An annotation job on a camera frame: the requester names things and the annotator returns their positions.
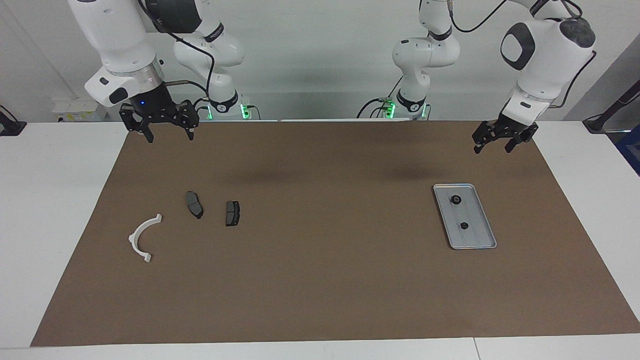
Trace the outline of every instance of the curved white plastic part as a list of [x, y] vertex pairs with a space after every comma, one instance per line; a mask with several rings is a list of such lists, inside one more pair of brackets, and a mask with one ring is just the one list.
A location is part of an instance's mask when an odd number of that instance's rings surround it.
[[135, 252], [137, 252], [140, 256], [145, 258], [145, 261], [147, 263], [149, 261], [151, 261], [151, 254], [149, 254], [148, 252], [140, 251], [140, 249], [138, 248], [138, 238], [140, 237], [140, 234], [144, 230], [146, 230], [148, 227], [150, 227], [151, 225], [154, 225], [154, 224], [158, 224], [161, 221], [162, 221], [162, 215], [158, 214], [158, 215], [156, 215], [155, 218], [149, 219], [149, 220], [143, 222], [142, 224], [140, 224], [140, 226], [138, 226], [138, 228], [133, 232], [133, 234], [129, 235], [129, 242], [131, 243], [131, 246], [133, 247], [133, 250]]

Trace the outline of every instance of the cable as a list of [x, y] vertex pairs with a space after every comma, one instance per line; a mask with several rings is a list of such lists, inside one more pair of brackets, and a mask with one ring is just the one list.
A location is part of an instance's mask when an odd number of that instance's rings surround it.
[[[635, 98], [633, 98], [633, 99], [631, 99], [631, 100], [629, 100], [627, 102], [621, 102], [619, 99], [616, 100], [616, 101], [619, 102], [620, 104], [622, 104], [622, 107], [621, 107], [621, 109], [622, 109], [625, 106], [627, 106], [627, 105], [631, 104], [632, 102], [636, 101], [636, 99], [638, 97], [640, 97], [640, 94], [637, 94]], [[588, 117], [588, 118], [584, 119], [583, 121], [591, 120], [591, 119], [596, 118], [596, 117], [601, 117], [602, 115], [604, 115], [604, 113], [601, 113], [601, 114], [598, 114], [598, 115], [593, 115], [592, 117]]]
[[[566, 11], [569, 12], [569, 14], [571, 15], [572, 19], [579, 19], [582, 17], [582, 15], [584, 14], [584, 12], [582, 11], [582, 8], [578, 6], [578, 4], [574, 3], [572, 0], [560, 0], [562, 1], [562, 4], [564, 5], [564, 7], [566, 8]], [[574, 13], [571, 8], [567, 5], [570, 4], [571, 6], [573, 6], [576, 10], [578, 10], [578, 13]]]
[[487, 22], [489, 19], [491, 19], [491, 17], [498, 12], [498, 10], [500, 10], [500, 8], [502, 8], [502, 5], [504, 5], [508, 0], [502, 0], [502, 2], [500, 3], [500, 5], [498, 5], [495, 9], [493, 9], [493, 11], [487, 15], [486, 18], [484, 18], [484, 20], [482, 20], [482, 22], [480, 24], [478, 24], [476, 27], [470, 29], [470, 30], [464, 30], [461, 29], [457, 24], [456, 21], [453, 19], [453, 10], [449, 11], [449, 17], [451, 18], [451, 23], [453, 24], [453, 26], [460, 31], [461, 33], [472, 33], [475, 30], [478, 30], [482, 25], [485, 24], [485, 22]]
[[14, 121], [18, 122], [18, 118], [17, 118], [17, 117], [15, 117], [15, 115], [14, 115], [14, 114], [12, 114], [12, 113], [9, 111], [9, 109], [5, 108], [5, 107], [4, 107], [4, 106], [2, 106], [2, 105], [0, 105], [0, 108], [1, 108], [2, 110], [4, 110], [4, 112], [6, 112], [7, 114], [9, 114], [9, 115], [14, 119]]
[[369, 118], [370, 118], [370, 119], [373, 119], [373, 118], [374, 118], [374, 117], [373, 117], [373, 113], [374, 113], [374, 112], [376, 112], [376, 110], [377, 110], [377, 111], [378, 111], [378, 114], [376, 115], [376, 119], [377, 119], [378, 117], [380, 117], [380, 112], [381, 112], [382, 110], [384, 110], [384, 109], [385, 109], [385, 107], [384, 107], [384, 106], [380, 106], [379, 108], [375, 108], [375, 109], [373, 109], [373, 111], [371, 112], [371, 115], [369, 115]]
[[364, 110], [365, 110], [366, 108], [368, 108], [368, 107], [369, 107], [369, 105], [373, 104], [373, 103], [374, 103], [374, 102], [376, 102], [376, 101], [378, 101], [378, 102], [382, 102], [382, 100], [380, 100], [380, 99], [371, 99], [371, 100], [369, 100], [366, 104], [364, 104], [364, 106], [362, 106], [362, 109], [360, 109], [360, 112], [358, 113], [358, 116], [356, 116], [356, 119], [359, 119], [359, 118], [360, 118], [360, 116], [362, 115], [362, 113], [364, 112]]
[[260, 109], [256, 105], [248, 105], [247, 109], [255, 109], [258, 112], [258, 120], [262, 120], [262, 115], [260, 115]]
[[431, 117], [431, 109], [432, 109], [432, 107], [431, 107], [431, 104], [427, 104], [425, 106], [429, 106], [429, 113], [427, 114], [427, 121], [429, 121], [429, 118]]
[[[389, 95], [387, 97], [391, 97], [391, 95], [393, 95], [394, 91], [396, 90], [396, 88], [398, 88], [398, 85], [400, 85], [400, 81], [402, 81], [402, 78], [404, 77], [404, 75], [402, 75], [399, 79], [398, 82], [396, 83], [396, 85], [394, 86], [393, 89], [391, 89], [391, 92], [389, 92]], [[378, 118], [380, 116], [380, 111], [378, 111], [378, 113], [376, 114], [376, 118]]]
[[200, 104], [200, 101], [205, 101], [205, 99], [196, 100], [196, 102], [193, 103], [193, 107], [195, 108], [196, 106], [198, 106], [198, 104]]
[[618, 99], [618, 102], [619, 102], [620, 104], [622, 104], [622, 107], [624, 108], [625, 106], [629, 105], [630, 103], [632, 103], [632, 102], [636, 101], [636, 99], [637, 99], [638, 97], [640, 97], [640, 94], [637, 94], [635, 98], [633, 98], [633, 99], [631, 99], [631, 100], [629, 100], [629, 101], [627, 101], [627, 102], [621, 102], [619, 99]]
[[207, 89], [205, 89], [202, 85], [191, 81], [191, 80], [178, 80], [178, 81], [170, 81], [165, 83], [166, 86], [177, 86], [177, 85], [193, 85], [204, 91], [205, 95], [207, 95]]
[[172, 38], [175, 39], [175, 41], [178, 41], [192, 49], [194, 49], [195, 51], [198, 51], [199, 53], [205, 54], [206, 56], [211, 58], [211, 67], [209, 68], [209, 76], [207, 77], [207, 87], [205, 89], [205, 93], [207, 93], [207, 97], [211, 98], [209, 96], [209, 87], [211, 85], [211, 76], [213, 75], [213, 68], [216, 65], [216, 59], [213, 57], [212, 54], [209, 54], [208, 52], [199, 49], [193, 45], [191, 45], [190, 43], [186, 42], [183, 38], [176, 36], [174, 33], [172, 33], [171, 31], [168, 31], [167, 29], [164, 28], [164, 26], [162, 24], [160, 24], [160, 22], [158, 22], [158, 20], [156, 18], [154, 18], [153, 16], [151, 16], [151, 13], [149, 13], [149, 10], [144, 6], [144, 4], [142, 3], [142, 0], [138, 0], [138, 5], [140, 5], [140, 8], [142, 9], [142, 11], [145, 13], [145, 15], [151, 19], [151, 21], [162, 31], [164, 31], [165, 33], [169, 34], [169, 36], [171, 36]]
[[586, 69], [587, 66], [589, 66], [589, 64], [593, 61], [593, 59], [596, 58], [596, 56], [598, 56], [598, 53], [596, 51], [592, 51], [591, 52], [591, 58], [589, 59], [589, 61], [587, 61], [580, 68], [580, 71], [578, 71], [578, 73], [573, 77], [573, 80], [571, 80], [571, 83], [569, 84], [569, 87], [566, 89], [566, 93], [564, 93], [564, 99], [562, 100], [562, 104], [560, 104], [560, 105], [551, 105], [551, 106], [549, 106], [550, 109], [559, 109], [559, 108], [562, 108], [564, 106], [564, 104], [566, 104], [566, 100], [567, 100], [567, 98], [569, 98], [569, 93], [571, 92], [571, 89], [573, 88], [573, 84], [575, 83], [576, 80], [578, 80], [578, 77], [580, 76], [580, 74], [582, 74], [582, 71], [584, 69]]

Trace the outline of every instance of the metal tray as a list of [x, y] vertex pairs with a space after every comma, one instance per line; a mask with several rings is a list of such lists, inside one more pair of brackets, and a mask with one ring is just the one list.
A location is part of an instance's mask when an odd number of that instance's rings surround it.
[[452, 248], [494, 249], [497, 246], [473, 185], [436, 184], [433, 192]]

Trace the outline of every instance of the brown table surface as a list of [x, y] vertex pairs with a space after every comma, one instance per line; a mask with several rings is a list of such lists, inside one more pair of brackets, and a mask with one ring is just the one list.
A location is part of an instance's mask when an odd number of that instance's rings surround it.
[[[476, 126], [208, 123], [194, 142], [154, 126], [152, 145], [130, 134], [32, 345], [640, 332], [536, 146], [475, 155]], [[496, 249], [449, 247], [437, 183], [476, 186]], [[145, 263], [127, 238], [156, 213]]]

